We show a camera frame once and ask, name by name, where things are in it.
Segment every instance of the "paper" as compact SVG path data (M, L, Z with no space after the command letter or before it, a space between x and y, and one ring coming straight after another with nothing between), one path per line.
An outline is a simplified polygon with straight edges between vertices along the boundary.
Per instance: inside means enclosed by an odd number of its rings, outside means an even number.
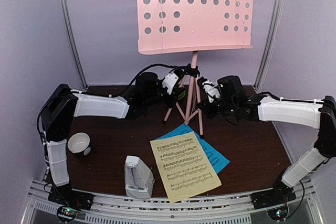
M182 124L171 132L165 134L164 136L159 137L158 139L164 139L172 136L183 135L185 133L194 132L192 128L190 128L186 124ZM227 166L230 161L226 159L220 152L214 149L211 145L209 145L204 139L201 139L200 136L195 133L199 143L201 144L206 156L208 157L211 165L213 166L215 172L218 174L221 170Z
M222 184L194 132L153 140L151 146L170 203Z

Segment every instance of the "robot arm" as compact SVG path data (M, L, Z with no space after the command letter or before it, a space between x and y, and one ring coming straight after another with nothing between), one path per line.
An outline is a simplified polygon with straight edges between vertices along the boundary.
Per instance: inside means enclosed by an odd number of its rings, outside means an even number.
M88 94L72 90L66 84L59 85L40 113L43 127L40 135L53 184L49 200L74 206L80 201L83 202L81 209L90 209L87 202L92 202L92 196L73 191L67 171L66 145L73 117L136 119L146 115L149 107L162 102L171 108L184 91L178 83L188 74L189 68L173 69L163 80L159 80L155 73L144 72L136 78L134 88L124 97Z
M209 81L204 78L198 81L198 85L208 95L208 99L202 101L199 107L210 119L221 114L224 118L234 116L237 124L241 119L279 121L319 129L318 140L280 174L272 190L252 194L255 209L281 204L286 198L295 199L292 188L321 164L336 156L336 102L333 97L302 101L278 98L269 92L247 96L237 76L223 77L216 85L207 83Z

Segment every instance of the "white metronome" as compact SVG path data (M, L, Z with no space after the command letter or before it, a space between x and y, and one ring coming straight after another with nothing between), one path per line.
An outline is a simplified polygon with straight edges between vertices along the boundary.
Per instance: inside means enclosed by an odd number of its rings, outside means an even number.
M153 184L153 173L148 166L138 157L127 156L125 161L126 195L135 199L150 199Z

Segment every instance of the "perforated music stand panel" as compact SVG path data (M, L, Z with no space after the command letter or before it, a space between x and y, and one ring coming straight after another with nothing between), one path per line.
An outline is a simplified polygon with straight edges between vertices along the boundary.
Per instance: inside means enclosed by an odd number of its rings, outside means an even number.
M252 10L253 0L138 0L139 52L251 48Z

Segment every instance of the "blue sheet music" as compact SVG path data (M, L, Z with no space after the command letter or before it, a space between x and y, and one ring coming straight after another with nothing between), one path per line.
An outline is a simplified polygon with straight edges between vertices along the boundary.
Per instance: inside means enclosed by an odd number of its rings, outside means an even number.
M173 137L173 136L183 135L189 132L194 132L194 131L188 125L182 124L181 126L177 127L171 132L165 134L164 136L159 137L158 140ZM221 170L225 168L225 166L227 166L230 163L230 161L226 159L220 152L214 149L211 145L209 145L204 139L201 139L200 136L196 132L194 133L200 145L202 146L206 156L208 157L211 165L213 166L215 172L219 173Z

